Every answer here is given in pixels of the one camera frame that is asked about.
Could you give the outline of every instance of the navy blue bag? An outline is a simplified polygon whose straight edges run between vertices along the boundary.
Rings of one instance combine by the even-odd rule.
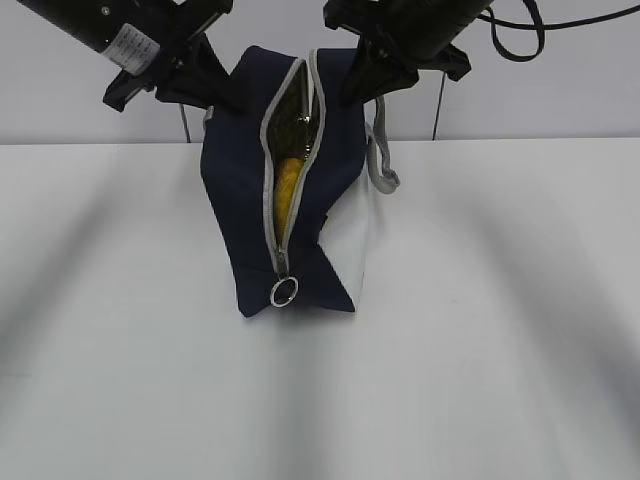
[[[248,97],[248,110],[216,106],[206,123],[202,178],[231,260],[238,307],[247,317],[269,305],[355,311],[364,267],[354,268],[354,254],[345,248],[353,252],[346,243],[366,237],[366,215],[359,213],[368,198],[364,164],[376,147],[363,104],[339,101],[354,55],[351,49],[314,51],[307,70],[302,59],[251,47],[231,75]],[[311,101],[300,94],[307,85],[313,86]],[[292,111],[304,112],[305,105],[304,125],[292,123]],[[384,156],[383,146],[386,139]],[[306,160],[277,241],[276,157],[301,148]],[[397,185],[395,173],[383,167],[387,183]],[[347,220],[346,211],[355,220]],[[328,240],[343,226],[358,233]],[[366,242],[355,248],[363,263]]]

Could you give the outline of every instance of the bag handle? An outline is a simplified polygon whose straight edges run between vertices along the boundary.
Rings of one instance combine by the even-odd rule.
[[[376,117],[373,127],[366,124],[367,130],[367,165],[371,183],[380,193],[389,195],[400,186],[398,174],[391,168],[391,152],[386,127],[386,105],[384,96],[376,98]],[[378,171],[378,148],[382,154],[381,170]]]

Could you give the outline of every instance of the table surface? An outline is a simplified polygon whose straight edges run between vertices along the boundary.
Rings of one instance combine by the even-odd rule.
[[[199,145],[0,147],[0,478],[637,480],[638,151],[393,143],[359,312],[248,322]]]

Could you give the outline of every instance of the zipper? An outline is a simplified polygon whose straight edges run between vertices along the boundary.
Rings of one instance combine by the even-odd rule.
[[[271,292],[271,303],[276,307],[283,307],[291,303],[295,294],[297,293],[298,281],[295,278],[289,276],[290,263],[289,263],[289,241],[291,240],[291,234],[293,232],[293,227],[298,217],[298,212],[300,210],[300,202],[302,200],[302,193],[304,189],[304,182],[306,180],[307,174],[309,170],[313,166],[316,157],[318,156],[318,151],[320,150],[320,145],[322,143],[322,137],[324,134],[325,120],[326,120],[326,105],[325,105],[325,97],[324,91],[322,89],[322,84],[320,83],[320,75],[318,73],[318,54],[317,51],[312,51],[309,57],[309,63],[307,65],[307,80],[308,82],[312,82],[315,88],[315,95],[318,97],[318,105],[319,105],[319,122],[318,122],[318,131],[316,133],[316,137],[313,142],[313,146],[306,155],[306,161],[302,170],[300,171],[300,176],[296,181],[296,185],[293,191],[293,197],[291,200],[291,206],[289,207],[289,213],[287,215],[287,223],[284,232],[284,236],[282,238],[282,242],[278,244],[275,233],[275,224],[273,218],[273,191],[274,191],[274,183],[275,183],[275,167],[274,161],[271,157],[271,150],[269,149],[269,142],[267,138],[269,122],[271,121],[271,117],[278,106],[279,102],[282,100],[283,95],[291,85],[291,82],[295,75],[298,73],[299,68],[305,62],[302,59],[297,59],[289,69],[282,85],[278,89],[275,97],[271,101],[271,104],[267,108],[265,112],[265,116],[262,120],[262,125],[260,128],[260,139],[262,142],[262,147],[265,151],[265,176],[264,176],[264,190],[263,190],[263,221],[264,221],[264,229],[265,229],[265,238],[267,241],[267,246],[269,247],[269,252],[271,254],[271,260],[273,263],[274,271],[278,274],[279,281],[274,285],[274,288]],[[313,115],[312,105],[314,94],[309,93],[311,88],[306,89],[305,91],[311,97],[305,96],[303,101],[305,105],[303,105],[302,113],[306,114],[308,119]],[[284,282],[291,280],[295,284],[295,290],[292,296],[284,303],[277,303],[274,301],[274,296],[277,288],[279,288]]]
[[[264,234],[267,241],[267,247],[269,248],[269,254],[271,255],[271,262],[273,264],[274,271],[278,274],[278,277],[284,278],[287,275],[287,261],[285,252],[280,249],[278,241],[276,239],[276,229],[273,223],[273,188],[274,188],[274,162],[271,157],[271,150],[269,149],[268,130],[271,117],[276,110],[276,107],[282,100],[287,88],[291,85],[293,78],[300,66],[304,63],[302,59],[297,59],[293,62],[289,68],[282,85],[276,92],[273,100],[267,107],[262,124],[260,126],[260,141],[262,143],[262,149],[265,153],[265,166],[264,166],[264,186],[262,191],[262,216],[264,223]]]
[[[324,90],[322,89],[322,84],[320,82],[320,74],[318,72],[318,51],[312,50],[309,55],[309,63],[308,63],[308,72],[311,74],[310,79],[313,82],[313,86],[315,88],[315,95],[318,96],[318,114],[319,114],[319,122],[318,122],[318,131],[316,133],[316,138],[313,142],[313,146],[311,150],[308,152],[307,159],[300,171],[300,176],[298,177],[298,181],[296,182],[296,186],[293,190],[293,198],[291,200],[291,206],[289,207],[289,215],[287,216],[287,224],[284,231],[284,236],[282,237],[282,245],[281,250],[284,255],[287,273],[289,270],[289,241],[291,240],[291,234],[293,232],[293,227],[298,218],[298,212],[300,210],[300,202],[302,201],[302,193],[304,190],[304,182],[306,180],[307,174],[311,167],[313,167],[314,162],[318,156],[318,151],[320,150],[320,145],[322,144],[322,138],[324,136],[324,127],[326,121],[326,105],[325,105],[325,97]]]

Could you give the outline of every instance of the open zipper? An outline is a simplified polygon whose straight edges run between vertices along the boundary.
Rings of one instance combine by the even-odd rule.
[[[307,174],[311,167],[313,167],[313,163],[318,156],[318,151],[320,150],[320,145],[322,143],[322,137],[324,134],[325,120],[326,120],[326,105],[325,105],[325,96],[324,91],[322,89],[322,84],[320,83],[320,75],[318,73],[318,54],[317,51],[314,50],[311,52],[309,56],[309,63],[306,64],[308,68],[308,76],[304,77],[306,79],[310,79],[313,85],[313,90],[309,87],[305,88],[305,91],[309,94],[310,98],[314,98],[314,94],[317,96],[317,105],[318,105],[318,130],[313,141],[313,146],[310,151],[308,151],[308,157],[300,171],[300,176],[296,182],[293,197],[291,200],[291,206],[289,207],[289,213],[287,215],[287,223],[285,227],[284,236],[280,244],[276,239],[274,218],[273,218],[273,191],[275,184],[275,165],[274,160],[271,154],[271,150],[268,142],[268,127],[273,117],[273,114],[276,110],[276,107],[282,100],[287,89],[290,87],[294,77],[298,73],[300,68],[305,66],[305,62],[302,59],[297,59],[291,65],[289,72],[287,73],[280,89],[276,93],[274,99],[271,104],[267,108],[264,119],[262,120],[262,125],[260,128],[260,139],[262,142],[262,147],[265,151],[265,176],[264,176],[264,190],[263,190],[263,220],[264,220],[264,229],[265,229],[265,238],[267,240],[267,246],[269,247],[269,252],[271,254],[271,260],[273,262],[274,271],[278,274],[280,280],[290,278],[289,270],[289,241],[291,240],[291,234],[293,232],[293,227],[295,226],[296,219],[298,217],[298,212],[300,210],[300,202],[302,200],[302,193],[304,190],[304,182],[306,180]],[[303,100],[302,113],[306,114],[307,118],[310,119],[311,115],[313,115],[312,103],[309,101],[309,97]]]

